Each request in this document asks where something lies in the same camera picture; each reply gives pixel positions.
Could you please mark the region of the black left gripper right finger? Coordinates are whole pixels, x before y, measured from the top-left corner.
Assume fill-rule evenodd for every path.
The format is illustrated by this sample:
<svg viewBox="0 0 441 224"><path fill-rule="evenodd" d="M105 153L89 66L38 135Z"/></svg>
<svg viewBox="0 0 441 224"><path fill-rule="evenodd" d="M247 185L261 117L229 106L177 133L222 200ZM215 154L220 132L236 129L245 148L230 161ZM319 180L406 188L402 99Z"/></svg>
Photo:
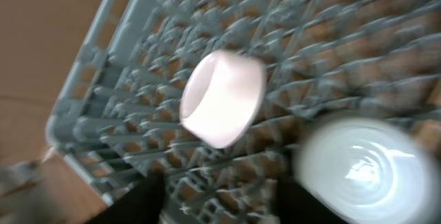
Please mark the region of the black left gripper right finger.
<svg viewBox="0 0 441 224"><path fill-rule="evenodd" d="M279 175L275 191L275 215L281 224L347 224L286 175Z"/></svg>

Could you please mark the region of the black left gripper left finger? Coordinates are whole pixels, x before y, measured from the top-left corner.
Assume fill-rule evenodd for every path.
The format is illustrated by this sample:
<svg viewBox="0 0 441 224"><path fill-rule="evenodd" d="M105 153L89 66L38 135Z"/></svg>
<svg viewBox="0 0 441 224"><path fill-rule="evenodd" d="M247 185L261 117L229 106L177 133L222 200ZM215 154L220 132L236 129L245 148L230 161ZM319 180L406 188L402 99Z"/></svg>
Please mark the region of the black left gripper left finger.
<svg viewBox="0 0 441 224"><path fill-rule="evenodd" d="M165 204L165 175L152 170L128 193L85 224L157 224Z"/></svg>

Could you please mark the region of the grey round bowl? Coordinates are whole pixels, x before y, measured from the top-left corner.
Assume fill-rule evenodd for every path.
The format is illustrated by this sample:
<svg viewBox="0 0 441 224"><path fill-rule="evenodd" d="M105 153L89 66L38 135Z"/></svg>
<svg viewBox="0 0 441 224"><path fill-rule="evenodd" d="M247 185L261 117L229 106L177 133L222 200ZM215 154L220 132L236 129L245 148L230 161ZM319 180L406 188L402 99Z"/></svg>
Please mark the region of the grey round bowl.
<svg viewBox="0 0 441 224"><path fill-rule="evenodd" d="M321 123L294 161L299 183L351 223L437 223L440 173L409 134L379 119Z"/></svg>

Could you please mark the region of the pink bowl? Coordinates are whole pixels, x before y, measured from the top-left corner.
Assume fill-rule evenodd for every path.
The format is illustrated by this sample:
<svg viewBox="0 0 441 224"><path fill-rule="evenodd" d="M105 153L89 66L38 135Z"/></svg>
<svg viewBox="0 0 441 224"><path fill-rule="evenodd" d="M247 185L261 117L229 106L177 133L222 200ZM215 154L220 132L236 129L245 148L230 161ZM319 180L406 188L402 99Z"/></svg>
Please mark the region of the pink bowl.
<svg viewBox="0 0 441 224"><path fill-rule="evenodd" d="M255 57L217 50L195 67L181 97L181 125L213 148L235 143L256 118L266 65Z"/></svg>

